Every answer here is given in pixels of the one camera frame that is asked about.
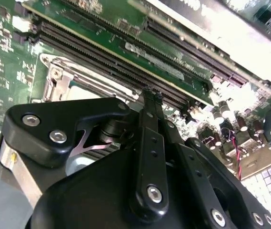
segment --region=ram slot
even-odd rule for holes
[[[32,37],[31,40],[37,42],[37,39],[39,39],[46,45],[71,56],[75,62],[79,64],[81,64],[79,61],[85,62],[86,67],[105,75],[117,83],[139,90],[143,87],[150,87],[162,93],[164,103],[178,109],[181,109],[191,99],[161,80],[151,77],[146,72],[128,63],[122,62],[122,60],[110,53],[92,46],[84,40],[80,40],[49,22],[42,22],[38,28],[40,28],[38,37]]]
[[[220,76],[222,79],[230,82],[231,84],[238,87],[246,84],[247,81],[241,76],[231,71],[223,64],[212,59],[210,56],[198,50],[196,47],[190,45],[186,41],[182,41],[177,35],[164,28],[163,26],[159,25],[158,23],[154,22],[153,20],[147,19],[145,31],[154,35],[166,44],[179,50],[185,56],[193,59],[195,62],[201,64],[202,66],[212,71],[216,75]]]

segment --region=screw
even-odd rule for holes
[[[66,134],[63,131],[61,131],[61,130],[53,130],[50,133],[50,139],[55,143],[62,144],[62,143],[65,143],[68,138],[67,138]]]
[[[118,104],[118,107],[119,107],[121,110],[126,110],[126,106],[125,106],[125,104],[123,104],[123,103],[119,103],[119,104]]]
[[[174,124],[171,121],[167,121],[169,127],[174,128]]]
[[[160,203],[162,201],[162,193],[157,187],[149,186],[147,188],[147,193],[148,193],[149,198],[154,203]]]
[[[198,140],[193,141],[197,147],[200,147],[200,142]]]
[[[27,114],[23,116],[22,122],[28,126],[38,126],[40,124],[40,119],[33,114]]]
[[[218,210],[213,208],[211,210],[211,215],[212,215],[213,219],[216,221],[216,223],[219,224],[220,227],[225,226],[225,219],[224,219],[223,215]]]
[[[153,118],[153,114],[151,114],[150,112],[147,112],[147,115],[148,115],[150,118]]]
[[[271,224],[271,217],[267,214],[264,214],[265,218],[267,219],[267,222]]]
[[[61,79],[62,76],[62,72],[60,70],[58,70],[57,68],[53,68],[50,71],[50,75],[55,79],[55,80],[59,80]]]
[[[263,221],[262,221],[261,217],[255,212],[253,212],[253,216],[254,216],[256,223],[258,223],[260,226],[263,226]]]

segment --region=chip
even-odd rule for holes
[[[3,31],[3,36],[4,36],[4,37],[8,37],[8,38],[9,38],[9,37],[10,37],[10,33],[9,33],[9,32],[7,32],[7,31]]]
[[[129,33],[131,33],[134,36],[139,35],[141,31],[138,28],[135,28],[133,26],[130,26]]]
[[[6,17],[6,15],[7,15],[7,9],[3,6],[0,6],[0,15],[2,17]]]
[[[127,22],[123,21],[122,19],[118,20],[117,25],[118,27],[120,27],[122,30],[125,30],[125,31],[128,30],[130,27],[130,25]]]

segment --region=electrolytic capacitor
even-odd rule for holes
[[[227,102],[225,101],[220,102],[219,107],[223,118],[229,118],[231,116],[231,110],[227,105]]]
[[[220,135],[218,133],[214,133],[213,134],[213,137],[214,137],[214,143],[216,146],[221,146],[222,145],[222,142],[221,142],[221,138],[220,138]]]
[[[248,130],[248,127],[246,126],[244,118],[238,117],[237,118],[237,123],[238,123],[241,131],[247,131]]]
[[[253,122],[253,126],[254,126],[255,132],[257,134],[263,134],[264,133],[263,127],[262,127],[261,122],[259,120],[255,120]]]
[[[224,122],[224,118],[222,117],[222,114],[219,110],[218,107],[215,107],[213,109],[213,112],[212,112],[212,115],[213,115],[213,118],[215,119],[215,121],[220,125],[221,123]]]
[[[216,145],[215,145],[213,140],[208,143],[208,147],[209,147],[210,150],[213,150],[213,149],[216,148]]]

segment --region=hole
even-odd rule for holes
[[[157,140],[156,138],[154,138],[154,137],[151,138],[151,141],[154,142],[154,143],[157,143],[157,142],[158,142],[158,140]]]
[[[202,173],[200,171],[196,170],[196,174],[198,177],[202,177]]]
[[[152,154],[152,156],[154,156],[154,157],[157,157],[157,156],[158,156],[158,153],[155,152],[154,150],[151,151],[151,154]]]
[[[220,202],[221,204],[221,207],[223,208],[224,211],[227,211],[229,206],[228,206],[228,203],[227,203],[227,199],[224,195],[224,193],[218,189],[218,188],[214,188],[213,191],[215,192],[217,198],[218,198],[218,201]]]
[[[223,219],[220,215],[216,215],[216,218],[220,221]]]

